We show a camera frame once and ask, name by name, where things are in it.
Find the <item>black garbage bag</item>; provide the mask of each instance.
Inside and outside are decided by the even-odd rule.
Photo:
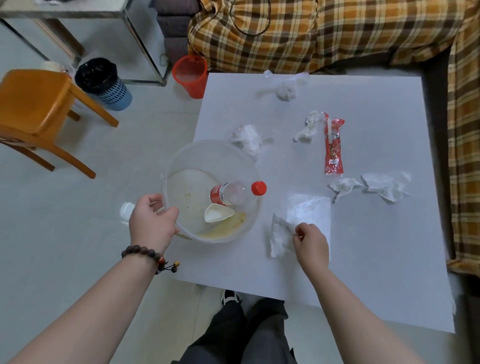
[[[88,94],[99,95],[110,90],[118,79],[117,65],[105,58],[93,58],[82,64],[75,83]]]

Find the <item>metal table frame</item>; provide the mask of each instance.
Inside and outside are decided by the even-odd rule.
[[[84,55],[84,48],[75,39],[75,37],[68,31],[68,29],[58,20],[59,18],[67,19],[121,19],[125,26],[128,28],[129,32],[135,39],[138,44],[142,54],[150,65],[152,71],[154,72],[157,80],[148,81],[148,80],[123,80],[126,84],[134,85],[157,85],[157,86],[166,86],[167,85],[167,76],[171,70],[171,63],[168,63],[167,70],[165,74],[162,75],[158,67],[156,66],[152,56],[148,52],[145,44],[140,38],[139,34],[135,30],[132,21],[128,16],[128,10],[132,4],[133,0],[126,1],[123,9],[119,12],[90,12],[90,11],[48,11],[48,5],[42,6],[45,7],[45,11],[34,11],[34,12],[3,12],[1,10],[2,2],[0,1],[0,24],[4,25],[11,32],[13,32],[19,39],[21,39],[30,49],[35,51],[40,57],[45,60],[48,58],[40,52],[35,46],[33,46],[25,37],[18,33],[11,25],[7,23],[5,19],[8,18],[31,18],[34,19],[37,25],[46,32],[46,34],[53,39],[71,58],[72,65],[76,67],[82,56]]]

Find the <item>hand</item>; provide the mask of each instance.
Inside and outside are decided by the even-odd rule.
[[[161,254],[165,252],[173,235],[179,232],[175,227],[179,209],[170,207],[156,214],[161,207],[161,194],[140,197],[129,222],[132,245],[146,246]]]
[[[293,246],[307,277],[318,269],[328,268],[328,243],[320,229],[303,222],[296,226],[295,232]]]

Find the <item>red plastic basket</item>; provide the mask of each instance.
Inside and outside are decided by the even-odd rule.
[[[203,98],[207,86],[207,68],[207,62],[202,57],[188,55],[177,61],[172,75],[191,98]]]

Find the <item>forearm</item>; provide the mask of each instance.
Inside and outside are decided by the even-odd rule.
[[[9,363],[108,363],[155,271],[147,256],[126,256]]]
[[[309,277],[345,364],[422,364],[328,268]]]

